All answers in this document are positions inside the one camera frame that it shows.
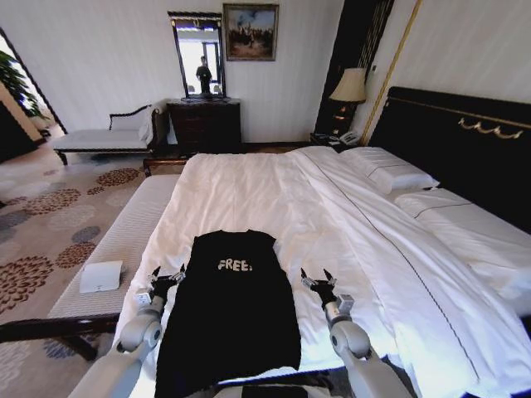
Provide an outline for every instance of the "patterned carpet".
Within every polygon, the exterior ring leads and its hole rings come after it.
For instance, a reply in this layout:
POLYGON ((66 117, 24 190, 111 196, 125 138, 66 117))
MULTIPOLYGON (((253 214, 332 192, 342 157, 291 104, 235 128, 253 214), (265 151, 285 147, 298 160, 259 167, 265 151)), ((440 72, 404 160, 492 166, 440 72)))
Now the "patterned carpet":
MULTIPOLYGON (((0 323, 45 318, 144 180, 145 155, 67 156, 44 144, 0 164, 0 323)), ((68 396, 89 367, 55 341, 0 344, 0 396, 68 396)))

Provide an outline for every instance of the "wooden dresser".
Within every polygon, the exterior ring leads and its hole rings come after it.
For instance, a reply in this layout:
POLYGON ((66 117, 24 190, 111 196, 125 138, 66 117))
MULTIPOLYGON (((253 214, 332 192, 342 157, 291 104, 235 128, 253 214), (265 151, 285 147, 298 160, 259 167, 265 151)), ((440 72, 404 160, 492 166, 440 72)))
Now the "wooden dresser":
POLYGON ((241 152, 238 99, 176 99, 168 110, 181 153, 241 152))

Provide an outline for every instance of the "upholstered bench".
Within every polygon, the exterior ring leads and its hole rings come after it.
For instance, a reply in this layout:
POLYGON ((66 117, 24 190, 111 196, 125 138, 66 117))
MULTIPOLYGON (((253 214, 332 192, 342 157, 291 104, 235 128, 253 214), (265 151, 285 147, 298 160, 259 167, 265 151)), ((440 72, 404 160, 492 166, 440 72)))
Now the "upholstered bench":
POLYGON ((81 268, 47 319, 28 319, 0 325, 0 342, 54 338, 85 359, 94 359, 96 350, 80 336, 114 332, 125 293, 140 266, 144 248, 172 196, 177 180, 176 174, 146 178, 86 261, 89 264, 123 260, 118 289, 80 294, 81 268))
POLYGON ((51 141, 64 165, 65 153, 153 153, 166 140, 169 118, 166 100, 128 114, 111 114, 109 129, 73 131, 51 141))

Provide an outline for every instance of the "table lamp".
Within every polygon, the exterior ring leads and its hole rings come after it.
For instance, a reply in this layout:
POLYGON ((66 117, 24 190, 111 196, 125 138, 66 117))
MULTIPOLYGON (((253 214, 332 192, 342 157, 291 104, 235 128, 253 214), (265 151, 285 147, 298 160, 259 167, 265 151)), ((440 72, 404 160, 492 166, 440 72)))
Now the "table lamp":
POLYGON ((329 98, 346 103, 334 115, 332 134, 341 135, 352 123, 354 105, 365 100, 365 68, 345 69, 341 81, 329 98))

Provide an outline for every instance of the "green plant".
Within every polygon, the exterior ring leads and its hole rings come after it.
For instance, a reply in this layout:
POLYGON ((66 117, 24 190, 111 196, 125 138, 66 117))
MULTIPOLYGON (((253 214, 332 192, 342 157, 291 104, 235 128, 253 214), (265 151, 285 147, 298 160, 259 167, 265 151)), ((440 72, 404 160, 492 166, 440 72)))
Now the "green plant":
POLYGON ((0 51, 0 81, 20 104, 27 117, 40 116, 46 118, 39 110, 37 98, 30 92, 24 81, 24 75, 15 67, 17 64, 18 61, 15 58, 0 51))

